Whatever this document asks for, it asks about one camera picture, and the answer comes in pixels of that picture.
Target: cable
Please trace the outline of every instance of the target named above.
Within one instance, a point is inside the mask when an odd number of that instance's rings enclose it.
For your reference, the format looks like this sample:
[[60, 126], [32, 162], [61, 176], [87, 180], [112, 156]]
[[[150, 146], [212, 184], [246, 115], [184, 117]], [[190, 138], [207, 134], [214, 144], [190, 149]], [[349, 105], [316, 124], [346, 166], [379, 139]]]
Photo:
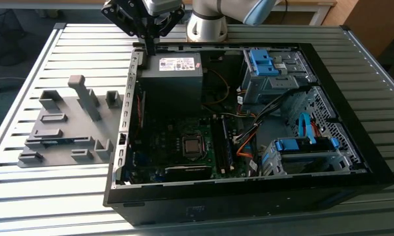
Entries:
[[215, 101], [215, 102], [206, 102], [206, 103], [203, 103], [204, 105], [212, 105], [212, 104], [216, 104], [216, 103], [224, 101], [226, 98], [228, 97], [228, 94], [230, 94], [228, 83], [227, 83], [226, 79], [223, 78], [223, 76], [222, 76], [215, 70], [212, 70], [212, 69], [208, 69], [208, 71], [211, 71], [212, 73], [215, 73], [215, 74], [219, 76], [219, 78], [223, 80], [223, 82], [224, 82], [224, 84], [226, 84], [226, 87], [227, 87], [227, 92], [226, 92], [226, 96], [224, 96], [219, 101]]
[[141, 127], [141, 101], [140, 101], [139, 95], [137, 95], [137, 112], [139, 112], [139, 127], [137, 127], [135, 137], [139, 135], [139, 131], [140, 131], [140, 127]]
[[27, 78], [23, 78], [23, 77], [0, 77], [0, 80], [5, 80], [5, 79], [11, 79], [11, 80], [27, 80]]
[[287, 12], [288, 12], [288, 0], [286, 0], [286, 11], [284, 11], [284, 14], [283, 14], [283, 17], [282, 17], [280, 25], [284, 23]]
[[239, 148], [239, 150], [238, 150], [238, 152], [236, 152], [236, 155], [238, 155], [238, 156], [239, 156], [239, 154], [240, 154], [240, 151], [243, 150], [244, 145], [248, 143], [248, 141], [250, 141], [251, 138], [254, 137], [255, 133], [256, 133], [256, 132], [254, 132], [254, 133], [250, 135], [248, 139], [243, 142], [243, 144], [242, 144], [242, 146], [240, 146], [240, 148]]
[[240, 115], [240, 114], [232, 114], [228, 112], [216, 112], [215, 110], [212, 110], [207, 105], [203, 104], [203, 108], [207, 109], [210, 112], [212, 112], [214, 114], [222, 114], [222, 115], [228, 115], [228, 116], [234, 116], [234, 117], [239, 117], [239, 118], [247, 118], [250, 116], [247, 115]]
[[296, 89], [295, 88], [290, 89], [279, 97], [276, 97], [262, 109], [260, 113], [258, 114], [258, 116], [251, 124], [250, 130], [247, 132], [244, 132], [243, 134], [240, 134], [236, 137], [235, 141], [236, 142], [240, 141], [259, 127], [259, 125], [263, 122], [262, 118], [279, 109], [279, 107], [287, 97], [290, 97], [291, 95], [294, 95], [298, 92], [308, 91], [310, 89], [311, 89], [311, 86], [300, 86]]

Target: floor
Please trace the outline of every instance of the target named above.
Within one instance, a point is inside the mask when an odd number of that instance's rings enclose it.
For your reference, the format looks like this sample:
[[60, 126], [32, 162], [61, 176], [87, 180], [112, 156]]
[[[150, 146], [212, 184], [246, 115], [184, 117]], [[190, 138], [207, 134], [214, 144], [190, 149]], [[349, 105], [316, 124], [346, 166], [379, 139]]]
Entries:
[[[55, 23], [108, 23], [108, 20], [97, 10], [64, 10], [60, 11], [60, 17], [57, 19], [40, 18], [33, 10], [15, 10], [15, 12], [23, 28], [28, 33], [19, 42], [21, 49], [27, 53], [27, 60], [15, 66], [0, 66], [0, 78], [25, 78], [28, 76]], [[394, 42], [378, 59], [394, 78]], [[0, 124], [21, 84], [23, 80], [20, 79], [0, 79]]]

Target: barcode label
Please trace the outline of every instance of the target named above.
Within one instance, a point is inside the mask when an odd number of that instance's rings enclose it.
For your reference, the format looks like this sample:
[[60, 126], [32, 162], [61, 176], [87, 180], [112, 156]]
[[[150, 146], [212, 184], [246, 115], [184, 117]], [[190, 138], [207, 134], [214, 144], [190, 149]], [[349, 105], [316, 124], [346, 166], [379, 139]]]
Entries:
[[195, 70], [194, 58], [162, 58], [159, 71]]

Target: wooden furniture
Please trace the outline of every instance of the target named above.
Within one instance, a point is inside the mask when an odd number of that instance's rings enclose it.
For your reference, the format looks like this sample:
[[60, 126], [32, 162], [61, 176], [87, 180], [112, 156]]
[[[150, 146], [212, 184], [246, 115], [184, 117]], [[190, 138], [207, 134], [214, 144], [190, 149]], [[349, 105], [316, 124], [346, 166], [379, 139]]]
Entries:
[[[336, 0], [287, 0], [286, 24], [320, 25]], [[101, 9], [105, 0], [0, 0], [0, 8], [12, 9]], [[192, 0], [183, 0], [191, 9]], [[274, 7], [271, 18], [280, 19], [286, 10], [284, 0]]]
[[378, 57], [394, 39], [394, 0], [338, 0], [323, 25], [347, 25]]

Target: metal slat table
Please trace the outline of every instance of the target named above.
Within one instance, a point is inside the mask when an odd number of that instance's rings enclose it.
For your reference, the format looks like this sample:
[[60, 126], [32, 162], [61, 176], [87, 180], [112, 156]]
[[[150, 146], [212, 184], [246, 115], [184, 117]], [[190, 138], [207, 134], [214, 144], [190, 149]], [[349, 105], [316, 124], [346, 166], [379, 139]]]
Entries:
[[[163, 41], [184, 41], [178, 26]], [[44, 89], [75, 95], [83, 74], [96, 95], [125, 91], [132, 43], [113, 25], [53, 29], [0, 127], [0, 235], [393, 235], [394, 186], [320, 212], [133, 228], [103, 206], [107, 164], [21, 169], [17, 157]], [[394, 81], [350, 31], [339, 27], [230, 26], [232, 42], [312, 43], [394, 171]]]

